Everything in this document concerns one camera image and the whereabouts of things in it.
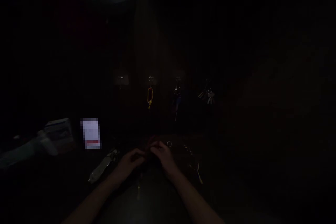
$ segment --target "dark table surface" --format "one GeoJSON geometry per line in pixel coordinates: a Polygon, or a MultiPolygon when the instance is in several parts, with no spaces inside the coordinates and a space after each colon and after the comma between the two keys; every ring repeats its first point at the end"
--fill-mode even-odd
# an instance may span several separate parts
{"type": "MultiPolygon", "coordinates": [[[[134,147],[142,147],[148,137],[123,138],[121,154],[134,147]]],[[[243,223],[244,219],[260,222],[265,207],[236,176],[228,173],[223,152],[202,135],[164,135],[162,142],[171,141],[174,159],[182,172],[226,220],[243,223]],[[190,147],[195,158],[185,150],[190,147]],[[200,163],[200,175],[189,168],[195,160],[200,163]]],[[[82,145],[57,157],[36,156],[3,172],[1,197],[4,223],[31,221],[60,223],[115,167],[109,165],[102,178],[91,185],[89,174],[115,145],[103,142],[102,149],[86,150],[82,145]]],[[[133,174],[107,200],[96,223],[190,223],[188,213],[174,186],[166,179],[161,164],[152,158],[133,174]],[[139,175],[140,199],[137,199],[139,175]]]]}

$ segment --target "person's right hand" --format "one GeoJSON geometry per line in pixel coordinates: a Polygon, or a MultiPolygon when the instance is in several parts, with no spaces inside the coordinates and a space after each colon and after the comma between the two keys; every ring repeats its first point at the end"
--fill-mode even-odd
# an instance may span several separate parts
{"type": "Polygon", "coordinates": [[[169,147],[159,142],[159,147],[157,148],[157,142],[152,143],[151,152],[153,152],[161,161],[162,167],[166,172],[166,176],[171,179],[174,175],[179,172],[179,168],[177,167],[172,152],[169,147]]]}

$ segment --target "hanging keys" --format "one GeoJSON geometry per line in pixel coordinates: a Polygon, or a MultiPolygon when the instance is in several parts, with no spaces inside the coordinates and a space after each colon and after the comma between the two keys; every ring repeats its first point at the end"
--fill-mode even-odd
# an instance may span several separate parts
{"type": "Polygon", "coordinates": [[[215,103],[214,96],[215,96],[215,93],[214,93],[214,92],[210,91],[210,92],[208,93],[208,97],[209,97],[209,99],[208,99],[207,104],[210,103],[210,105],[212,105],[212,103],[215,103]]]}
{"type": "MultiPolygon", "coordinates": [[[[150,76],[150,77],[148,78],[148,80],[149,80],[150,83],[153,83],[153,81],[154,81],[154,77],[153,77],[153,76],[150,76]]],[[[148,104],[149,104],[148,109],[150,109],[150,107],[151,107],[151,105],[152,105],[152,103],[153,103],[153,93],[154,93],[154,90],[153,90],[153,88],[152,88],[152,84],[150,84],[150,87],[149,87],[148,90],[147,90],[147,102],[148,102],[148,104]]]]}
{"type": "Polygon", "coordinates": [[[175,78],[176,80],[176,88],[174,89],[174,101],[173,103],[175,103],[176,105],[176,112],[175,112],[175,121],[177,119],[177,111],[178,111],[178,107],[181,103],[181,88],[180,88],[180,85],[179,85],[179,82],[181,81],[181,78],[178,76],[175,78]]]}

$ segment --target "keychain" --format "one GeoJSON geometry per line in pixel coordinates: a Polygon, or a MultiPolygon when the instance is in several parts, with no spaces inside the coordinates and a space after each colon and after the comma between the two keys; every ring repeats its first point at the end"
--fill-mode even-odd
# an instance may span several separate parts
{"type": "Polygon", "coordinates": [[[175,121],[177,119],[177,111],[178,111],[178,107],[181,103],[181,88],[179,86],[179,82],[181,81],[181,78],[180,77],[176,77],[175,78],[176,80],[176,88],[174,90],[174,101],[173,101],[173,104],[175,102],[175,105],[176,105],[176,113],[175,113],[175,121]]]}
{"type": "MultiPolygon", "coordinates": [[[[153,80],[154,80],[154,77],[153,77],[153,76],[150,76],[150,77],[148,78],[148,80],[152,83],[153,80]]],[[[153,88],[152,88],[152,84],[151,84],[151,85],[149,86],[148,90],[147,90],[147,102],[148,102],[148,104],[149,104],[148,109],[150,109],[150,107],[151,107],[151,105],[152,105],[152,103],[153,103],[153,93],[154,93],[154,90],[153,90],[153,88]]]]}
{"type": "Polygon", "coordinates": [[[206,84],[204,90],[198,95],[198,98],[202,100],[207,100],[206,103],[212,105],[212,103],[215,103],[215,93],[211,90],[210,87],[210,79],[206,79],[206,84]]]}

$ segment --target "person's left hand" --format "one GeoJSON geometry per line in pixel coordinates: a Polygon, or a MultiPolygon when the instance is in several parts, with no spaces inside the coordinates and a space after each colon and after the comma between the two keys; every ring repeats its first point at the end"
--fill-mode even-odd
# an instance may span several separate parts
{"type": "Polygon", "coordinates": [[[111,179],[117,185],[120,185],[122,182],[124,182],[124,180],[127,179],[131,172],[145,161],[144,157],[139,157],[135,161],[131,162],[131,157],[135,154],[143,156],[145,153],[139,149],[134,149],[126,153],[121,158],[119,164],[114,169],[114,171],[109,175],[109,179],[111,179]]]}

